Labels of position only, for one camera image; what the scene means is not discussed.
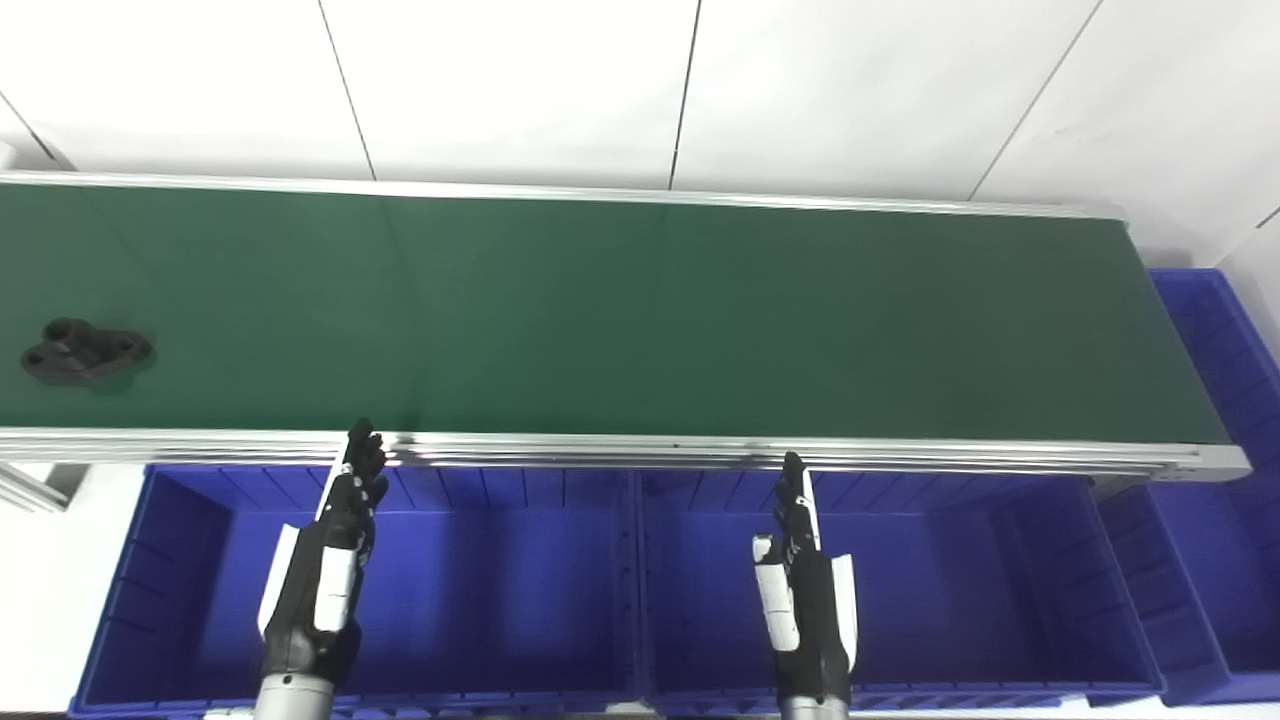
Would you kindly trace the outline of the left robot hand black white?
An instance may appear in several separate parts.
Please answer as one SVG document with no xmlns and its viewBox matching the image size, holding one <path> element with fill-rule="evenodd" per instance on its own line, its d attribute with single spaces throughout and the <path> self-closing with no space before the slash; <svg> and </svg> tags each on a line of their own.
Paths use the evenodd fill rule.
<svg viewBox="0 0 1280 720">
<path fill-rule="evenodd" d="M 338 687 L 355 664 L 355 618 L 375 544 L 375 511 L 389 482 L 383 437 L 367 418 L 347 433 L 312 520 L 282 528 L 285 557 L 273 564 L 259 615 L 260 676 L 308 676 Z"/>
</svg>

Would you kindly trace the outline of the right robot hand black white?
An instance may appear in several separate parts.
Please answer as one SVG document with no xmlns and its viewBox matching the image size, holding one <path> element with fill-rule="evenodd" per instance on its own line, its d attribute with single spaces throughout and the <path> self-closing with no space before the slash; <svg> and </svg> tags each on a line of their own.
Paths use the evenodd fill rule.
<svg viewBox="0 0 1280 720">
<path fill-rule="evenodd" d="M 783 719 L 846 719 L 858 655 L 852 556 L 820 541 L 812 474 L 788 451 L 774 483 L 776 533 L 751 538 L 751 560 Z"/>
</svg>

